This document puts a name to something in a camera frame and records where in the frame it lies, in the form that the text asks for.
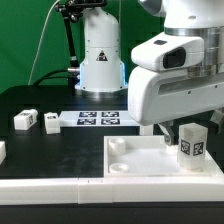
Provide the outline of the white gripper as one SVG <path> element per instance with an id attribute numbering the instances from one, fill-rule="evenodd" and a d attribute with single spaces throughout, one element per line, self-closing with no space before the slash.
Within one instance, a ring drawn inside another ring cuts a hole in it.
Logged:
<path id="1" fill-rule="evenodd" d="M 141 125 L 159 123 L 165 144 L 178 144 L 174 119 L 214 110 L 210 128 L 224 123 L 224 37 L 210 31 L 194 36 L 160 33 L 135 47 L 129 78 L 128 111 Z"/>

